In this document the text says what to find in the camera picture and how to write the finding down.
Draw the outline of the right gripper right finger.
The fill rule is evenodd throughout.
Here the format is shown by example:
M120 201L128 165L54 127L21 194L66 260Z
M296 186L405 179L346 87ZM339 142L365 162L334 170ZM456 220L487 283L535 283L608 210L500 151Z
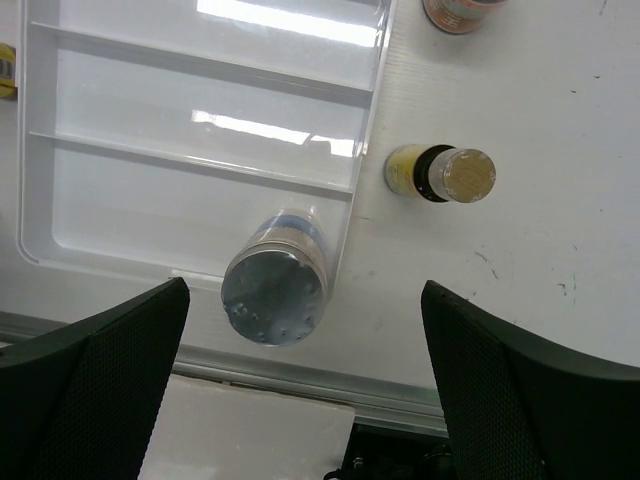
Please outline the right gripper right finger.
M636 479L639 370L428 281L421 313L460 479Z

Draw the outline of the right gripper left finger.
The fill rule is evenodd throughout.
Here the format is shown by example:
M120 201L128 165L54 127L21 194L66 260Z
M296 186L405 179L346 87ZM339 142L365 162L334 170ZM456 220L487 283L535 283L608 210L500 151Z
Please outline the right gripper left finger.
M137 478L189 304L174 278L2 348L2 478Z

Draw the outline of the blue label shaker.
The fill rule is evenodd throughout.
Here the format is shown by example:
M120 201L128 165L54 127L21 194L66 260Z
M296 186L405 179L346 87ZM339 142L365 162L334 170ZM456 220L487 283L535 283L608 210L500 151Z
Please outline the blue label shaker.
M236 333L270 347L307 338L329 299L327 257L312 213L282 209L265 220L224 274L221 301Z

